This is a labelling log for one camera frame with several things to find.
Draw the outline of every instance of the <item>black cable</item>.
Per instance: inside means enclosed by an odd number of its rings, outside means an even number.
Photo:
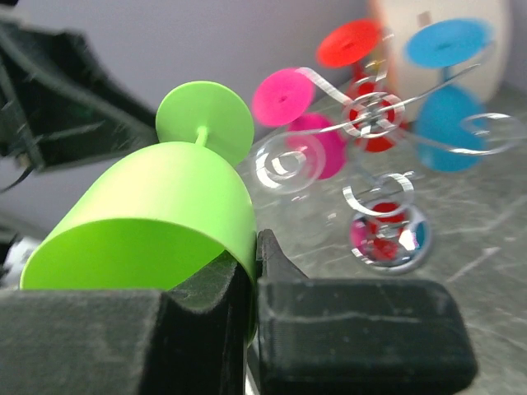
[[[28,167],[27,169],[24,170],[24,172],[20,175],[20,177],[18,177],[18,179],[16,179],[13,183],[7,185],[6,187],[4,188],[0,188],[0,193],[5,193],[7,192],[9,189],[12,189],[12,188],[15,188],[19,183],[21,183],[22,181],[24,181],[25,179],[27,179],[27,177],[33,172],[33,167]]]

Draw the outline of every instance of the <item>gray countertop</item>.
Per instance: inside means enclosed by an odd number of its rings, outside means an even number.
[[[527,123],[527,96],[510,87],[502,87],[487,109]],[[326,97],[313,110],[338,121],[341,106]],[[493,129],[497,131],[491,139],[507,138],[504,129]],[[414,182],[416,205],[431,221],[433,246],[425,264],[403,277],[438,281],[455,297],[479,363],[479,376],[466,394],[526,394],[527,140],[458,174],[427,170],[405,144],[366,155],[364,166],[374,174],[416,170],[425,175]],[[351,183],[354,190],[366,189],[351,164],[310,187],[318,197],[302,203],[304,211],[330,212],[332,226],[306,221],[301,230],[289,221],[289,215],[301,207],[298,202],[262,190],[250,174],[248,161],[238,170],[253,198],[259,228],[273,229],[285,254],[305,274],[378,276],[352,256],[348,242],[347,228],[354,213],[344,201],[342,187]]]

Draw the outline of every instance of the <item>chrome base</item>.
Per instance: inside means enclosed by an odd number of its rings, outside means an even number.
[[[388,202],[385,199],[369,202],[369,208],[378,203]],[[379,239],[369,233],[366,228],[367,223],[373,220],[358,212],[352,220],[350,226],[350,242],[352,244],[352,253],[363,264],[371,270],[380,272],[385,275],[400,275],[411,272],[420,267],[430,252],[431,248],[431,227],[429,220],[421,210],[414,205],[410,206],[406,213],[406,221],[401,224],[389,224],[389,231],[378,231],[377,235],[395,248],[393,258],[382,258],[378,246],[375,246],[374,240]]]

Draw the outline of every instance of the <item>lime green plastic cup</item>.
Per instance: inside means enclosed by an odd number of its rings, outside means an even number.
[[[163,143],[95,181],[33,253],[21,289],[168,290],[224,250],[255,282],[254,209],[233,168],[254,136],[245,103],[213,82],[185,84],[156,128]]]

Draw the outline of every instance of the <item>pink disc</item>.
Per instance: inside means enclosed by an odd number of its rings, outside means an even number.
[[[352,242],[352,246],[357,247],[361,254],[365,253],[365,247],[368,242],[366,232],[366,225],[362,221],[352,222],[352,226],[349,228],[349,239]]]
[[[303,114],[294,121],[287,129],[288,132],[300,132],[303,130],[317,130],[333,126],[333,123],[325,116],[317,113]],[[325,165],[318,179],[328,179],[338,173],[346,164],[346,140],[338,134],[337,130],[314,136],[299,136],[288,138],[287,145],[294,149],[294,146],[301,145],[302,140],[315,137],[322,147],[325,154]]]
[[[291,123],[310,106],[315,86],[295,68],[271,74],[253,96],[253,114],[263,125],[278,127]]]

